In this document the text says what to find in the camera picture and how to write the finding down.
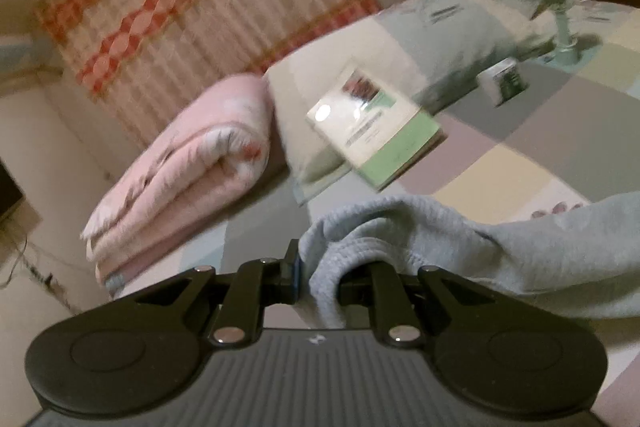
pillow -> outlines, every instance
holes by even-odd
[[[348,62],[359,63],[433,114],[474,89],[480,71],[506,57],[546,52],[551,37],[493,0],[408,0],[287,55],[266,76],[301,199],[348,170],[340,169],[342,157],[305,118]]]

pink blanket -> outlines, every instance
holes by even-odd
[[[219,81],[183,110],[82,231],[98,281],[126,283],[253,187],[267,165],[272,114],[267,83],[253,74]]]

book cover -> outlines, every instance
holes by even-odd
[[[307,118],[378,190],[444,139],[431,115],[356,64]]]

curtain pattern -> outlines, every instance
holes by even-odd
[[[376,0],[44,0],[37,10],[78,81],[140,145],[221,77],[263,73]]]

ribbed gray panel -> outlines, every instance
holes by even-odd
[[[381,346],[371,331],[266,330],[213,356],[196,382],[157,409],[88,421],[44,412],[32,427],[601,427],[582,413],[519,423],[447,392],[419,353]]]

